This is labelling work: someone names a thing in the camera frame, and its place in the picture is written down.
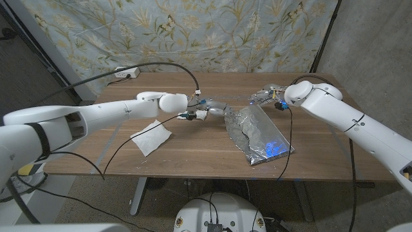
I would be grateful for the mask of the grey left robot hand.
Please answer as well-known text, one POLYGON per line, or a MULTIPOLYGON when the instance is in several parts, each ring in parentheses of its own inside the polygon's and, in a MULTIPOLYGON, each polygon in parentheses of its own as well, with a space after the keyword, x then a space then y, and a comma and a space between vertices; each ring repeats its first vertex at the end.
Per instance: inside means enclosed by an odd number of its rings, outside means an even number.
POLYGON ((193 106, 196 115, 206 117, 208 114, 222 117, 235 116, 236 112, 225 102, 203 99, 193 106))

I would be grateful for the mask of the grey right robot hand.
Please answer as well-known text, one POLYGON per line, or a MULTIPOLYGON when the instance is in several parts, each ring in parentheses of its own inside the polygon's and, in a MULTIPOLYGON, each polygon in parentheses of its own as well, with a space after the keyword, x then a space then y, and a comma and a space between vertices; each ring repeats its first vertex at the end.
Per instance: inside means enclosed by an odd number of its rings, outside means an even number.
POLYGON ((261 90, 250 96, 250 104, 260 106, 268 103, 285 103, 285 91, 287 86, 277 84, 266 84, 261 90))

